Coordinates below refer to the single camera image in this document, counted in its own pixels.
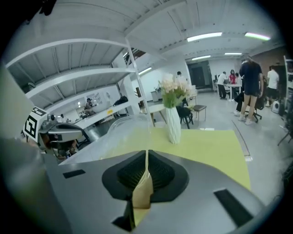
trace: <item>black bag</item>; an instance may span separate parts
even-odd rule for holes
[[[114,106],[120,105],[120,104],[122,104],[122,103],[124,103],[124,102],[128,102],[128,99],[127,99],[127,97],[122,96],[122,97],[120,97],[119,100],[117,100],[117,101],[114,103]]]

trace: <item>brown wall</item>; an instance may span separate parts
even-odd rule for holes
[[[289,52],[285,47],[279,47],[253,56],[253,59],[259,63],[262,73],[267,76],[271,65],[285,65],[284,55],[289,58]]]

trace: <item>black t-shirt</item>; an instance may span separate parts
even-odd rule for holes
[[[242,64],[239,73],[245,78],[245,92],[258,93],[260,90],[259,75],[262,73],[260,65],[256,62],[246,62]]]

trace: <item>shelf post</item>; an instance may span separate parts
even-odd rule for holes
[[[145,91],[144,91],[144,89],[143,89],[143,87],[142,87],[141,78],[140,78],[140,76],[139,76],[139,74],[138,74],[137,65],[136,65],[136,62],[135,62],[135,59],[134,59],[134,56],[133,56],[132,50],[131,50],[131,46],[130,46],[130,44],[129,44],[128,39],[125,38],[125,40],[126,40],[126,44],[127,44],[128,54],[129,54],[129,56],[130,56],[131,62],[132,62],[132,64],[133,64],[133,67],[134,67],[134,69],[135,69],[135,71],[136,71],[136,78],[137,78],[137,82],[138,82],[139,89],[140,89],[140,91],[141,91],[141,95],[142,95],[142,97],[143,97],[143,104],[144,104],[145,109],[146,109],[147,118],[149,119],[149,121],[151,121],[151,120],[152,120],[152,117],[151,117],[151,114],[150,114],[150,110],[149,110],[149,108],[148,108],[148,104],[147,104],[147,100],[146,100]]]

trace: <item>red shirt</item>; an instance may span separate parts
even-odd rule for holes
[[[230,79],[232,85],[235,85],[236,84],[236,77],[235,77],[235,75],[231,74],[229,76],[229,79]]]

